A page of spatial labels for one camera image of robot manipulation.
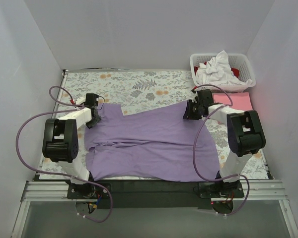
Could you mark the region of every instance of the white cloth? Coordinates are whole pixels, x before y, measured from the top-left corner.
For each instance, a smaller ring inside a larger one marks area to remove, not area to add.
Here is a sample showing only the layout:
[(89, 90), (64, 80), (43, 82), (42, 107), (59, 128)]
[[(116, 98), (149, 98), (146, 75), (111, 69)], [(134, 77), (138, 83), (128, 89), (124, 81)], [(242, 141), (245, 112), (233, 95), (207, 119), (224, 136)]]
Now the white cloth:
[(218, 53), (216, 57), (207, 62), (207, 65), (200, 63), (195, 77), (198, 85), (250, 85), (253, 82), (251, 79), (242, 82), (234, 76), (228, 64), (228, 55), (225, 51)]

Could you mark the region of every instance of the purple cloth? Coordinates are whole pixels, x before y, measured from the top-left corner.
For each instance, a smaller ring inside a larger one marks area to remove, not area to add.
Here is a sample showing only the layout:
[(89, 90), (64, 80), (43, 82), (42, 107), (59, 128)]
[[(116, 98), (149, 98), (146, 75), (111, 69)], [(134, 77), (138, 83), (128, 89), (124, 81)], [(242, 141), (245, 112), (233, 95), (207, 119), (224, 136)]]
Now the purple cloth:
[[(192, 162), (200, 120), (183, 120), (186, 102), (123, 116), (120, 105), (105, 104), (102, 121), (86, 129), (86, 167), (95, 180), (140, 176), (169, 181), (202, 181)], [(214, 179), (219, 166), (215, 143), (206, 127), (200, 133), (196, 164)]]

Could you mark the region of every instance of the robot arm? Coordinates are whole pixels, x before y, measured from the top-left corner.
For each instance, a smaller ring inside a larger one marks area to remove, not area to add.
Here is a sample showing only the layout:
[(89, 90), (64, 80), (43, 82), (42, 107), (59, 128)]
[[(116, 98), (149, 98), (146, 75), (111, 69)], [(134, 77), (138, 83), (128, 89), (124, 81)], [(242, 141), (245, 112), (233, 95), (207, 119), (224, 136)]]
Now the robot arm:
[[(215, 104), (210, 89), (200, 90), (196, 102), (188, 100), (184, 119), (201, 119), (222, 104)], [(264, 132), (256, 111), (241, 111), (225, 106), (210, 116), (227, 125), (227, 137), (230, 152), (217, 179), (233, 174), (241, 174), (247, 161), (266, 144)], [(238, 177), (225, 179), (224, 182), (236, 182)]]
[[(78, 154), (77, 129), (85, 124), (92, 128), (101, 121), (97, 111), (98, 95), (87, 93), (86, 97), (79, 98), (76, 104), (83, 104), (84, 108), (58, 119), (46, 120), (42, 152), (44, 157), (58, 163), (67, 174), (88, 180), (89, 171), (82, 161), (75, 160)], [(83, 184), (74, 178), (71, 182)]]

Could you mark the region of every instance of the pink cloth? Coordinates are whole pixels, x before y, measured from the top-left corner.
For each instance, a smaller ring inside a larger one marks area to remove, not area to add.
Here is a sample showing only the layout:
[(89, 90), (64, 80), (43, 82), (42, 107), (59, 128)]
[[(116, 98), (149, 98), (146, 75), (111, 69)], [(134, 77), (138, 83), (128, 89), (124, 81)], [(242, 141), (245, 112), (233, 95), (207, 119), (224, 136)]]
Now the pink cloth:
[[(232, 108), (243, 111), (253, 110), (249, 93), (229, 93), (229, 96), (233, 100)], [(213, 99), (216, 103), (230, 104), (228, 97), (224, 93), (214, 93)]]

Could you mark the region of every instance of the cable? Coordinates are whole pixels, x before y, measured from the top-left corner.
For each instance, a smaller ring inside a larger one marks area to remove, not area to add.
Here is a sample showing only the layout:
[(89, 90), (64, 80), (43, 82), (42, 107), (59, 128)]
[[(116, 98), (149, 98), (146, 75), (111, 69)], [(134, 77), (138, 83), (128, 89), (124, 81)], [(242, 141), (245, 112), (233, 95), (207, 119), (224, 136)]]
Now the cable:
[[(60, 86), (53, 86), (53, 87), (51, 87), (50, 90), (49, 90), (50, 95), (51, 95), (51, 90), (52, 90), (53, 88), (60, 88), (60, 89), (62, 89), (62, 90), (64, 90), (64, 91), (66, 91), (66, 92), (69, 94), (69, 96), (72, 98), (71, 94), (70, 94), (67, 90), (65, 90), (64, 88), (62, 88), (62, 87), (60, 87)], [(59, 102), (58, 100), (56, 100), (53, 96), (51, 96), (51, 97), (52, 97), (52, 99), (53, 99), (54, 101), (60, 103), (60, 102)], [(61, 104), (66, 105), (66, 106), (74, 106), (74, 107), (84, 108), (84, 105), (75, 105), (75, 104), (72, 105), (72, 104), (65, 104), (65, 103), (61, 103)], [(77, 213), (78, 215), (81, 215), (81, 216), (84, 217), (84, 218), (87, 218), (87, 219), (92, 220), (92, 221), (97, 222), (97, 223), (102, 223), (102, 222), (105, 222), (105, 221), (109, 218), (109, 216), (110, 216), (111, 213), (112, 213), (113, 205), (114, 205), (114, 204), (113, 204), (113, 198), (112, 198), (112, 195), (111, 195), (110, 191), (108, 190), (108, 188), (106, 188), (106, 187), (104, 187), (103, 185), (98, 184), (98, 183), (96, 183), (96, 182), (91, 182), (91, 181), (83, 180), (83, 179), (81, 179), (81, 178), (77, 178), (77, 177), (72, 176), (72, 175), (63, 174), (63, 173), (56, 173), (56, 172), (47, 172), (47, 171), (43, 171), (43, 170), (38, 170), (38, 169), (36, 169), (36, 168), (34, 168), (34, 167), (28, 165), (28, 164), (25, 162), (25, 160), (24, 160), (24, 159), (22, 158), (22, 156), (21, 156), (20, 149), (19, 149), (19, 139), (20, 139), (20, 134), (21, 134), (23, 128), (24, 128), (30, 121), (32, 121), (32, 120), (35, 119), (35, 118), (38, 118), (38, 117), (41, 117), (41, 116), (45, 116), (45, 115), (57, 114), (57, 113), (75, 112), (75, 111), (77, 111), (77, 110), (79, 110), (79, 109), (76, 108), (76, 109), (64, 110), (64, 111), (58, 111), (58, 112), (40, 113), (40, 114), (35, 115), (35, 116), (31, 117), (30, 119), (26, 120), (26, 121), (22, 124), (22, 126), (20, 127), (20, 129), (18, 130), (18, 132), (17, 132), (17, 134), (16, 134), (16, 138), (15, 138), (15, 149), (16, 149), (16, 153), (17, 153), (17, 155), (18, 155), (19, 160), (21, 161), (21, 163), (22, 163), (25, 167), (27, 167), (28, 169), (30, 169), (30, 170), (32, 170), (32, 171), (35, 171), (35, 172), (37, 172), (37, 173), (47, 174), (47, 175), (61, 175), (61, 176), (69, 177), (69, 178), (72, 178), (72, 179), (76, 179), (76, 180), (79, 180), (79, 181), (82, 181), (82, 182), (86, 182), (86, 183), (92, 184), (92, 185), (94, 185), (94, 186), (97, 186), (97, 187), (100, 187), (100, 188), (106, 190), (107, 193), (108, 193), (109, 199), (110, 199), (110, 210), (109, 210), (107, 216), (106, 216), (103, 220), (97, 220), (97, 219), (94, 219), (94, 218), (92, 218), (92, 217), (86, 216), (85, 214), (82, 214), (82, 213), (79, 213), (79, 212)]]
[[(52, 91), (52, 89), (53, 88), (59, 88), (59, 89), (62, 89), (63, 91), (65, 91), (68, 95), (69, 95), (69, 97), (71, 98), (71, 104), (69, 104), (69, 103), (62, 103), (61, 101), (59, 101), (59, 100), (57, 100), (55, 97), (53, 97), (53, 95), (52, 95), (52, 93), (51, 93), (51, 91)], [(55, 102), (57, 102), (57, 103), (59, 103), (59, 104), (62, 104), (62, 105), (65, 105), (65, 106), (76, 106), (76, 107), (81, 107), (82, 105), (75, 105), (75, 103), (74, 103), (74, 99), (73, 99), (73, 97), (72, 97), (72, 95), (70, 94), (70, 92), (68, 91), (68, 90), (66, 90), (65, 88), (63, 88), (63, 87), (61, 87), (61, 86), (52, 86), (50, 89), (49, 89), (49, 94), (50, 94), (50, 97), (55, 101)]]
[(91, 196), (89, 196), (89, 197), (87, 197), (87, 196), (83, 196), (84, 198), (91, 198), (91, 197), (93, 197), (94, 195), (95, 195), (95, 193), (96, 193), (96, 188), (94, 187), (94, 193), (93, 193), (93, 195), (91, 195)]
[(89, 203), (87, 203), (87, 207), (88, 207), (88, 213), (91, 214), (92, 211), (91, 211), (91, 209), (90, 209), (90, 207), (89, 207)]
[(100, 198), (98, 198), (97, 202), (96, 202), (96, 206), (98, 206), (98, 204), (100, 203), (102, 196)]
[(228, 201), (228, 199), (229, 199), (229, 195), (227, 196), (227, 198), (226, 198), (225, 200), (220, 201), (220, 202), (221, 202), (221, 203), (226, 203), (226, 202)]
[(103, 106), (105, 104), (105, 99), (102, 97), (102, 96), (99, 96), (100, 98), (102, 98), (104, 100), (103, 104), (101, 105), (100, 109), (97, 109), (98, 111), (102, 110), (103, 109)]
[(234, 175), (229, 175), (229, 176), (226, 176), (226, 177), (223, 177), (223, 178), (208, 179), (208, 178), (203, 177), (203, 176), (199, 173), (199, 171), (198, 171), (198, 169), (197, 169), (197, 165), (196, 165), (196, 162), (195, 162), (195, 149), (196, 149), (196, 146), (197, 146), (197, 142), (198, 142), (198, 138), (199, 138), (200, 132), (201, 132), (203, 126), (205, 125), (205, 122), (206, 122), (206, 121), (207, 121), (207, 120), (208, 120), (214, 113), (216, 113), (219, 109), (223, 108), (224, 106), (230, 106), (230, 107), (233, 106), (233, 100), (232, 100), (232, 98), (229, 96), (229, 94), (228, 94), (227, 92), (225, 92), (222, 88), (220, 88), (220, 87), (218, 87), (218, 86), (215, 86), (215, 85), (212, 85), (212, 84), (202, 84), (202, 85), (199, 85), (199, 86), (194, 87), (194, 90), (197, 89), (197, 88), (200, 88), (200, 87), (204, 87), (204, 86), (212, 86), (212, 87), (215, 87), (215, 88), (220, 89), (220, 90), (221, 90), (223, 93), (225, 93), (225, 94), (227, 95), (227, 97), (229, 98), (229, 100), (230, 100), (230, 105), (222, 105), (222, 106), (216, 108), (213, 112), (211, 112), (210, 114), (208, 114), (208, 115), (205, 117), (205, 119), (204, 119), (204, 121), (202, 122), (200, 128), (198, 129), (198, 132), (197, 132), (197, 134), (196, 134), (196, 136), (195, 136), (194, 143), (193, 143), (193, 151), (192, 151), (193, 166), (194, 166), (194, 170), (195, 170), (195, 172), (197, 173), (197, 175), (198, 175), (201, 179), (203, 179), (203, 180), (205, 180), (205, 181), (207, 181), (207, 182), (218, 182), (218, 181), (223, 181), (223, 180), (225, 180), (225, 179), (230, 179), (230, 178), (233, 178), (233, 177), (243, 177), (243, 178), (245, 178), (246, 183), (247, 183), (247, 193), (246, 193), (246, 195), (245, 195), (245, 199), (243, 200), (242, 204), (241, 204), (235, 211), (233, 211), (233, 212), (231, 212), (231, 213), (229, 213), (229, 214), (222, 214), (223, 216), (230, 216), (230, 215), (233, 215), (233, 214), (237, 213), (237, 212), (244, 206), (244, 204), (246, 203), (247, 198), (248, 198), (248, 196), (249, 196), (250, 185), (249, 185), (249, 181), (248, 181), (248, 179), (247, 179), (247, 177), (246, 177), (245, 175), (234, 174)]
[(233, 198), (234, 198), (234, 192), (232, 192), (232, 198), (230, 199), (230, 202), (233, 201)]

